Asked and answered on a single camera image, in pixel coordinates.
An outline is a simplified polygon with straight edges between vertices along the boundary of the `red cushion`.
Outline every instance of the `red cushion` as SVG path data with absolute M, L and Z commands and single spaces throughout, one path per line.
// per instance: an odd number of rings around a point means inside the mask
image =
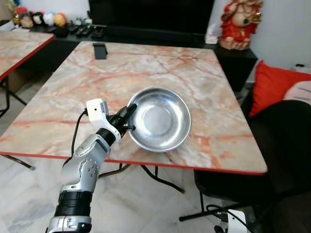
M 249 114 L 253 117 L 263 109 L 282 101 L 286 92 L 297 82 L 311 80 L 311 75 L 267 66 L 260 61 L 256 68 L 253 107 Z

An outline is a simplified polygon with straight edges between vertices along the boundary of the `red table edge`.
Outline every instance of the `red table edge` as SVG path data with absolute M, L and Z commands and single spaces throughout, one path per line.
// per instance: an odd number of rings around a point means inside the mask
M 40 155 L 40 154 L 23 154 L 23 153 L 4 152 L 4 151 L 0 151 L 0 155 L 1 154 L 13 155 L 13 156 L 23 156 L 23 157 L 48 158 L 48 159 L 64 159 L 64 160 L 69 158 L 69 157 L 64 157 L 64 156 Z M 193 170 L 200 170 L 200 171 L 213 171 L 213 172 L 239 174 L 239 175 L 249 175 L 249 176 L 263 176 L 268 171 L 268 170 L 259 171 L 259 172 L 236 171 L 236 170 L 220 169 L 220 168 L 203 168 L 203 167 L 196 167 L 196 166 L 181 166 L 181 165 L 175 165 L 175 164 L 142 163 L 142 162 L 136 162 L 136 161 L 123 161 L 123 160 L 111 160 L 111 159 L 106 159 L 105 162 L 108 162 L 108 163 L 118 163 L 118 164 L 146 165 L 146 166 L 165 166 L 165 167 L 175 167 L 175 168 L 181 168 L 181 169 L 193 169 Z
M 6 72 L 4 72 L 1 76 L 0 76 L 0 81 L 2 79 L 4 79 L 6 76 L 8 76 L 11 72 L 13 72 L 16 68 L 18 68 L 21 64 L 23 64 L 25 61 L 27 61 L 30 57 L 32 57 L 34 54 L 36 54 L 37 52 L 39 52 L 40 49 L 42 49 L 43 47 L 45 47 L 46 45 L 48 45 L 50 42 L 52 42 L 52 40 L 55 39 L 55 35 L 52 35 L 51 38 L 49 38 L 48 40 L 46 40 L 45 42 L 43 42 L 39 47 L 37 47 L 35 50 L 33 50 L 31 53 L 29 53 L 27 56 L 25 56 L 23 59 L 21 59 L 19 62 L 17 62 L 14 66 L 12 66 L 11 68 L 9 68 Z

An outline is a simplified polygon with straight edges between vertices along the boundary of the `ganesha figurine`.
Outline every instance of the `ganesha figurine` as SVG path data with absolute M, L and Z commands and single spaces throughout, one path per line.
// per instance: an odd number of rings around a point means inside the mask
M 228 50 L 249 48 L 251 33 L 255 34 L 261 22 L 262 0 L 233 0 L 222 15 L 223 34 L 219 44 Z

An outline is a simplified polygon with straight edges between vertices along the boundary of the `marble table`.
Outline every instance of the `marble table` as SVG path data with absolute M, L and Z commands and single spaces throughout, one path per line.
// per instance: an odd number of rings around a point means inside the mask
M 0 81 L 53 39 L 48 33 L 0 32 Z
M 107 101 L 110 113 L 143 88 L 164 87 L 187 103 L 192 128 L 178 149 L 155 153 L 126 134 L 106 162 L 262 175 L 265 161 L 212 50 L 106 43 L 95 60 L 81 42 L 0 138 L 0 153 L 66 159 L 86 101 Z M 84 117 L 76 147 L 96 129 Z

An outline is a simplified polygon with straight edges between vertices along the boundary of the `metal bowl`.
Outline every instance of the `metal bowl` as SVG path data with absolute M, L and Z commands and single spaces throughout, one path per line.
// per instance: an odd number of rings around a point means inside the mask
M 136 93 L 128 104 L 137 109 L 128 121 L 136 130 L 132 139 L 142 148 L 166 152 L 180 146 L 191 127 L 190 111 L 186 103 L 173 91 L 149 87 Z

